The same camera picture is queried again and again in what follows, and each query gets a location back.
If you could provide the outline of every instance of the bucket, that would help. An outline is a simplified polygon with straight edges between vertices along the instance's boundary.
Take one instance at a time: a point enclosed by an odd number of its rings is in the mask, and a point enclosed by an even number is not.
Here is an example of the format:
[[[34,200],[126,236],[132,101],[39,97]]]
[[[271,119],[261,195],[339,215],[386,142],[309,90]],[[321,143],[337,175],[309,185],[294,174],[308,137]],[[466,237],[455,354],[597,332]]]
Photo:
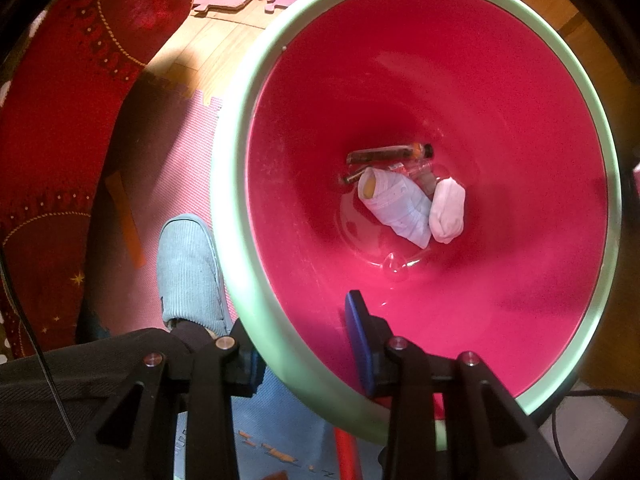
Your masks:
[[[341,187],[352,150],[428,142],[465,229],[421,250]],[[527,413],[588,345],[620,237],[609,125],[574,54],[519,0],[299,0],[256,41],[213,144],[226,285],[274,373],[384,442],[344,325],[372,314],[426,352],[474,350]]]

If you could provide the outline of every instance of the light blue slipper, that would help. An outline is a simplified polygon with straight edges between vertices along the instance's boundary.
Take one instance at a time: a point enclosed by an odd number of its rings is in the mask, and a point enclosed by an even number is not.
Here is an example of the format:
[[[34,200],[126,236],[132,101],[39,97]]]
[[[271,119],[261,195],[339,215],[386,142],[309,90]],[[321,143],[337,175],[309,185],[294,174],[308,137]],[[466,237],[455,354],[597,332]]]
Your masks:
[[[158,243],[158,293],[169,328],[187,319],[226,335],[231,319],[209,228],[202,218],[182,214],[168,220]]]

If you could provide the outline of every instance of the cord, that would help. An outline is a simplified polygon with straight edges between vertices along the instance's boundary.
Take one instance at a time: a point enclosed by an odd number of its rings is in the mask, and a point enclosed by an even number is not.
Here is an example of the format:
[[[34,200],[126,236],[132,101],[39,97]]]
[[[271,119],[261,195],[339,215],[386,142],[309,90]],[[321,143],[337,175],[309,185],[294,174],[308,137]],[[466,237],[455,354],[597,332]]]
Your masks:
[[[51,370],[49,370],[49,366],[44,359],[44,354],[42,353],[42,349],[36,339],[35,334],[33,333],[33,328],[27,319],[24,310],[22,309],[22,305],[18,300],[18,296],[14,290],[14,284],[11,281],[11,277],[9,277],[9,270],[6,264],[6,259],[4,257],[4,250],[2,245],[0,244],[0,278],[2,279],[2,286],[4,286],[4,293],[9,300],[9,304],[11,308],[14,310],[18,317],[20,318],[20,322],[24,326],[24,329],[29,337],[29,341],[33,346],[33,349],[36,352],[38,357],[38,362],[40,364],[40,368],[42,368],[42,373],[44,373],[44,377],[47,380],[47,384],[49,385],[49,389],[51,390],[51,395],[53,396],[53,400],[56,401],[56,406],[60,411],[60,416],[62,417],[62,421],[65,423],[66,430],[69,432],[71,439],[76,441],[76,432],[74,428],[71,426],[71,421],[69,421],[69,417],[66,414],[65,407],[62,404],[62,400],[60,400],[60,395],[58,394],[58,389],[56,388],[56,383],[53,381],[53,377],[51,375]]]
[[[614,390],[612,388],[591,388],[589,390],[574,390],[568,392],[565,397],[615,397],[617,399],[625,399],[625,400],[640,400],[640,394],[635,392],[626,392],[624,390]],[[580,480],[576,474],[571,469],[571,466],[567,463],[564,458],[564,454],[562,454],[562,449],[560,448],[560,441],[558,440],[558,425],[556,423],[556,411],[554,409],[551,413],[551,435],[554,440],[554,446],[556,447],[556,453],[558,454],[558,458],[564,467],[565,471],[571,477],[571,480]]]

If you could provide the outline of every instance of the gold star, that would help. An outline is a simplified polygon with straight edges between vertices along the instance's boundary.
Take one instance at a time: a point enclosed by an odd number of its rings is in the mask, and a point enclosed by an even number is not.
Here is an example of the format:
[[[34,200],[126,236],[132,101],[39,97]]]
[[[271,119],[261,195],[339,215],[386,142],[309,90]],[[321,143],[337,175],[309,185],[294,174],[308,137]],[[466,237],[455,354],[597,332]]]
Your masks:
[[[78,270],[78,273],[74,277],[69,279],[77,286],[80,286],[80,283],[84,282],[84,274],[82,273],[82,270]]]

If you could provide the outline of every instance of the red patterned fabric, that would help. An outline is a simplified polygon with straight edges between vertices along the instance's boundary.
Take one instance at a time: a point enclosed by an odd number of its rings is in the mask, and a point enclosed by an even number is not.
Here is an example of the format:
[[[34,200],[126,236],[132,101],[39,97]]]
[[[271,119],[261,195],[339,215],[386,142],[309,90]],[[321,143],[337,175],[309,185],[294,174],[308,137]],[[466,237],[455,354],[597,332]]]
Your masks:
[[[57,0],[0,108],[0,240],[44,350],[73,344],[90,211],[111,131],[193,0]],[[33,352],[0,293],[15,357]]]

